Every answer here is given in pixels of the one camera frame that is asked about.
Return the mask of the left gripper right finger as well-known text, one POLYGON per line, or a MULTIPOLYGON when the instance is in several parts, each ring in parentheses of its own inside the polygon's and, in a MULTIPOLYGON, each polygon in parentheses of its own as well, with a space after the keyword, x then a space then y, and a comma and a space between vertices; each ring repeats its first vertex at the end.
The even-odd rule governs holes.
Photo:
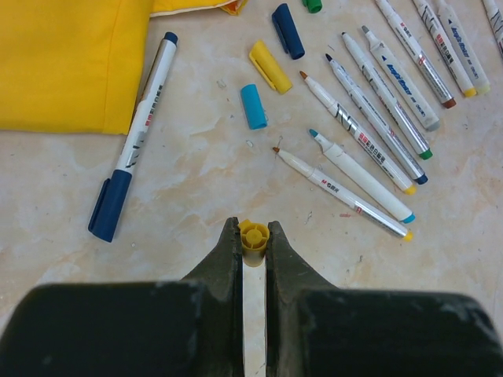
POLYGON ((268 376, 499 376, 486 310, 450 292, 342 289, 272 221, 266 250, 268 376))

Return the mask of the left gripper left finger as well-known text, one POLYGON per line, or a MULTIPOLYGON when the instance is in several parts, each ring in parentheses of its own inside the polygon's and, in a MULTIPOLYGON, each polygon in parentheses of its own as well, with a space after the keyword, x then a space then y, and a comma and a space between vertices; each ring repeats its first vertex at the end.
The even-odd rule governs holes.
POLYGON ((1 337, 4 376, 242 376, 243 262, 236 218, 180 280, 44 284, 1 337))

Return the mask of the yellow pen cap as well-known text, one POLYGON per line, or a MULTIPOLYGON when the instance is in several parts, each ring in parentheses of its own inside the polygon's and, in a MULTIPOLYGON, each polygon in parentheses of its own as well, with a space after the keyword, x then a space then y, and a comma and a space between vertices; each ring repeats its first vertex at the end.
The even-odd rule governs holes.
POLYGON ((259 39, 251 48, 248 57, 259 74, 271 89, 285 94, 292 88, 292 82, 268 50, 265 42, 259 39))
POLYGON ((258 267, 265 257, 270 230, 266 225, 248 219, 240 222, 238 227, 244 263, 249 267, 258 267))

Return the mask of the yellow cap silver marker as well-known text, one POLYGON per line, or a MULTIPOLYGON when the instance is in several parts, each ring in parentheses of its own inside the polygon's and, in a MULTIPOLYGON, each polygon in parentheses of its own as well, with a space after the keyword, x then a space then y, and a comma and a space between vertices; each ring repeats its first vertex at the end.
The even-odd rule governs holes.
POLYGON ((360 214, 363 218, 366 218, 386 232, 389 232, 392 236, 401 240, 411 241, 413 239, 413 233, 404 225, 386 215, 381 210, 378 210, 370 203, 367 203, 361 197, 343 187, 339 182, 322 173, 319 169, 314 168, 300 158, 286 152, 284 149, 273 147, 273 151, 287 165, 303 175, 308 181, 325 190, 340 202, 345 203, 350 209, 360 214))

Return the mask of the cyan cap marker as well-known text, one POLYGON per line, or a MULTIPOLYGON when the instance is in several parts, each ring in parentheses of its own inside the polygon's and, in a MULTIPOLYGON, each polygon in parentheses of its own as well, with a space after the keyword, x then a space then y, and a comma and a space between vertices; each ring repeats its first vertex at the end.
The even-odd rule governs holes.
POLYGON ((404 224, 409 224, 415 220, 415 214, 402 201, 379 183, 374 176, 359 165, 339 145, 329 141, 314 129, 309 129, 309 133, 320 145, 326 159, 345 173, 396 220, 404 224))

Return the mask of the navy cap rainbow marker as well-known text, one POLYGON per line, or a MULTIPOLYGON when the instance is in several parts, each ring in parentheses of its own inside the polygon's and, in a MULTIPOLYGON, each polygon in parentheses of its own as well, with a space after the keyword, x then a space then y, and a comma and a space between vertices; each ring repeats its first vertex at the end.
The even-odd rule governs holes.
POLYGON ((409 149, 402 143, 398 135, 387 124, 373 103, 367 98, 360 86, 345 71, 344 67, 328 53, 325 54, 325 58, 330 64, 335 77, 337 77, 343 88, 347 91, 347 94, 351 97, 351 100, 373 126, 386 146, 389 147, 393 155, 406 170, 406 173, 418 185, 427 183, 428 177, 423 168, 409 152, 409 149))

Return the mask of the yellow cap short marker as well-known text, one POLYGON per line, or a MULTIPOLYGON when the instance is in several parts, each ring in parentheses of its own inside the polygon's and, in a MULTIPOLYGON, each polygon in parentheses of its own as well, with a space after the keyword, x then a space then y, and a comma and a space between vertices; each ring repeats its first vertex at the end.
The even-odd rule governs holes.
POLYGON ((370 132, 337 101, 319 82, 312 79, 306 72, 300 71, 311 93, 324 105, 327 111, 341 126, 358 142, 371 159, 406 195, 413 195, 417 189, 412 180, 402 168, 391 158, 370 132))

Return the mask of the cyan pen cap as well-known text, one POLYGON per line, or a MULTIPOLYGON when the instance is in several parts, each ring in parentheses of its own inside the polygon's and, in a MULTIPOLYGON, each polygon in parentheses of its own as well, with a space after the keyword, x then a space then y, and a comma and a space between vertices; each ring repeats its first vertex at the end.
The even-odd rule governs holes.
POLYGON ((244 114, 251 130, 260 130, 267 127, 267 117, 261 102, 256 84, 248 84, 241 88, 244 114))

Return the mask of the grey cap marker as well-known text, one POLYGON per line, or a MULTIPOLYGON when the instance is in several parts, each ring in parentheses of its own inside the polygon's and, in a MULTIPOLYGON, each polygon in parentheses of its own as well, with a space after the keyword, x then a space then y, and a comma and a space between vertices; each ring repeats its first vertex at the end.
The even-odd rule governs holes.
POLYGON ((395 89, 400 93, 422 127, 428 132, 437 130, 441 126, 440 118, 409 77, 397 57, 386 43, 382 39, 377 38, 367 26, 362 25, 361 29, 368 41, 370 53, 390 79, 395 89))

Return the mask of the beige cap marker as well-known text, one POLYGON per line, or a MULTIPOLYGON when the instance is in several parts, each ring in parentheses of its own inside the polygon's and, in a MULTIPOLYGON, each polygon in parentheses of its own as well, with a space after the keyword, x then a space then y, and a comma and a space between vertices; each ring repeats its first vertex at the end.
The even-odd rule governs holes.
POLYGON ((488 93, 490 91, 489 79, 468 40, 468 34, 462 27, 453 6, 443 0, 436 1, 436 6, 438 9, 437 16, 477 94, 488 93))

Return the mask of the navy pen cap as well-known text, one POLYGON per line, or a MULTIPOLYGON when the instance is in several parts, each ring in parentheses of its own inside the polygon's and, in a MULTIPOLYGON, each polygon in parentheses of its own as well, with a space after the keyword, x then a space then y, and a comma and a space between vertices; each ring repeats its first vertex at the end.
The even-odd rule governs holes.
POLYGON ((303 57, 305 50, 288 5, 280 4, 272 13, 271 20, 284 52, 293 60, 303 57))

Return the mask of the green pen cap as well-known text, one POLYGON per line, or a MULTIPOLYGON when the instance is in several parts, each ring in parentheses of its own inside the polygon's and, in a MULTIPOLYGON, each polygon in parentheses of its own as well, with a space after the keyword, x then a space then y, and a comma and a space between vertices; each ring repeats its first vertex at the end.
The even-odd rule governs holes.
POLYGON ((302 0, 302 3, 309 13, 318 13, 322 9, 322 0, 302 0))

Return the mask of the yellow cap rainbow marker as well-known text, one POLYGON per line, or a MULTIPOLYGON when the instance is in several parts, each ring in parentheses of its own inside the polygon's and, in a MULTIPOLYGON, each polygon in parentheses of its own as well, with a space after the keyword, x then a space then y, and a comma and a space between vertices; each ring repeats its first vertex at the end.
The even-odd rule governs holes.
POLYGON ((465 97, 474 97, 477 91, 454 52, 447 33, 434 10, 427 1, 413 0, 413 3, 459 90, 465 97))

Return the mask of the lime green cap marker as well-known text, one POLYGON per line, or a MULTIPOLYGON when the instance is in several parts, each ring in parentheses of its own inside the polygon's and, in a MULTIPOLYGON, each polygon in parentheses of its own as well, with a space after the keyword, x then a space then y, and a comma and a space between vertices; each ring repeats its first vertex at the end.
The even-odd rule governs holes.
POLYGON ((494 0, 483 0, 484 8, 486 10, 486 15, 489 20, 492 32, 494 34, 494 39, 497 44, 498 51, 500 55, 503 54, 503 44, 502 44, 502 34, 503 34, 503 23, 502 23, 502 12, 494 0))

